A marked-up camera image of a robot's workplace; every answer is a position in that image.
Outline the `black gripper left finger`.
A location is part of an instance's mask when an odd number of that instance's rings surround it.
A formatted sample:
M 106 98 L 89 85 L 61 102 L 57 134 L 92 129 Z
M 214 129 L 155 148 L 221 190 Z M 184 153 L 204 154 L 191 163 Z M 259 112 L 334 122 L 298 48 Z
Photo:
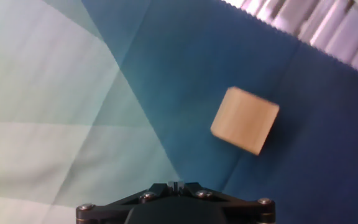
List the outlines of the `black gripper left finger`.
M 123 222 L 129 212 L 137 205 L 153 202 L 176 194 L 176 183 L 153 184 L 149 189 L 143 190 L 126 198 L 107 205 L 85 203 L 76 208 L 76 224 Z

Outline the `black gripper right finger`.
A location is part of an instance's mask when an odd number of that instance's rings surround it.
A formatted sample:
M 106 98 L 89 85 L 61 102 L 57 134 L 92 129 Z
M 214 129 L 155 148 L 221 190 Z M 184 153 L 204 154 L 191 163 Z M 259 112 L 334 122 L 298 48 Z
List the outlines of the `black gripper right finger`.
M 269 198 L 241 200 L 230 195 L 202 187 L 197 182 L 176 182 L 175 195 L 195 199 L 220 209 L 231 223 L 275 223 L 275 202 Z

